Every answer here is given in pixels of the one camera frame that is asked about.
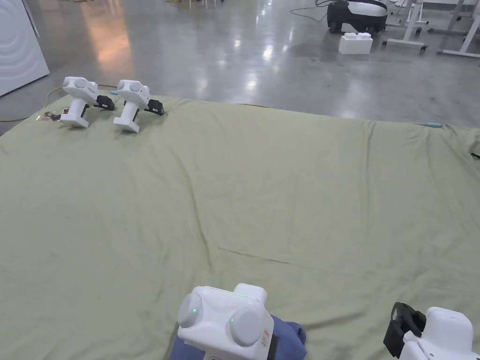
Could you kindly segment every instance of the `black robot vacuum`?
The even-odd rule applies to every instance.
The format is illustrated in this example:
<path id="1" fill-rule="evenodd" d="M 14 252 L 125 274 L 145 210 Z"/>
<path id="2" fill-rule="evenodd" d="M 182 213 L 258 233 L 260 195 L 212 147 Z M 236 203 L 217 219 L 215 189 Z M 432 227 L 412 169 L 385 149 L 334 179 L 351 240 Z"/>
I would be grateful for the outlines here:
<path id="1" fill-rule="evenodd" d="M 377 0 L 335 0 L 328 4 L 327 24 L 332 34 L 350 24 L 359 33 L 371 35 L 385 29 L 387 6 Z"/>

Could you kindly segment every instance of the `white foam box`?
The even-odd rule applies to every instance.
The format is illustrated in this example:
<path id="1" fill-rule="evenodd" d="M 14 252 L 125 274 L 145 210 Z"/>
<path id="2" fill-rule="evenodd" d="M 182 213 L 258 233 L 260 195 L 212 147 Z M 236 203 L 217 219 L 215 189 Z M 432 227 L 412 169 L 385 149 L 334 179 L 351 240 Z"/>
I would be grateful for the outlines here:
<path id="1" fill-rule="evenodd" d="M 372 36 L 368 33 L 345 33 L 340 39 L 338 51 L 343 55 L 370 54 L 372 42 Z"/>

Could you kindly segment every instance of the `concrete floor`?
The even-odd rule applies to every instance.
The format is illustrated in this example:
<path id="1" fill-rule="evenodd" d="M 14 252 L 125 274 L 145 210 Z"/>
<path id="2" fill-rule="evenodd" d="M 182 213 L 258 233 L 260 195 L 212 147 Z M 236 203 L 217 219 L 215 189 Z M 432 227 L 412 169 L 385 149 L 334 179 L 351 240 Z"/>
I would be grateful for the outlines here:
<path id="1" fill-rule="evenodd" d="M 289 12 L 313 0 L 218 0 L 215 9 L 210 0 L 209 10 L 164 0 L 27 2 L 50 75 L 3 96 L 2 119 L 31 115 L 72 75 L 113 85 L 136 79 L 156 95 L 480 126 L 479 60 L 438 56 L 441 36 L 425 31 L 420 38 L 430 48 L 423 56 L 418 48 L 380 49 L 380 37 L 403 36 L 395 28 L 374 41 L 368 56 L 341 55 L 340 35 L 328 33 L 326 20 L 316 23 Z M 325 11 L 299 12 L 320 19 Z M 445 27 L 449 14 L 426 11 L 424 17 L 430 26 Z M 396 21 L 390 16 L 389 22 Z M 461 23 L 468 28 L 468 19 Z M 451 38 L 448 45 L 459 48 L 461 40 Z M 63 95 L 59 90 L 50 99 Z M 15 124 L 0 123 L 0 132 Z"/>

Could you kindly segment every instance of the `caster wheel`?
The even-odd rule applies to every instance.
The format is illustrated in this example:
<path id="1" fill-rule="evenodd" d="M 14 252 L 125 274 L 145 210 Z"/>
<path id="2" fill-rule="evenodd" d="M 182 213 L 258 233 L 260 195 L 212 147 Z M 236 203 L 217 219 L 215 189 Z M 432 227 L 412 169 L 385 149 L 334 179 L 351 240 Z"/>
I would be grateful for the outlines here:
<path id="1" fill-rule="evenodd" d="M 340 33 L 342 31 L 342 24 L 337 24 L 336 22 L 332 21 L 328 30 L 331 34 Z"/>

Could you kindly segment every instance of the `blue object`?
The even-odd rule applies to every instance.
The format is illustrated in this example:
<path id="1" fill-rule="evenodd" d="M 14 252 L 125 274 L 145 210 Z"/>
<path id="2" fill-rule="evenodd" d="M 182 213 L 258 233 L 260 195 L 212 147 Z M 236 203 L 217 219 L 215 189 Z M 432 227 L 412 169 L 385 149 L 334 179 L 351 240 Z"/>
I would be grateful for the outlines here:
<path id="1" fill-rule="evenodd" d="M 273 334 L 278 337 L 275 360 L 303 360 L 307 355 L 307 334 L 297 323 L 285 322 L 273 316 Z M 205 351 L 187 345 L 178 336 L 173 343 L 169 360 L 203 360 Z"/>

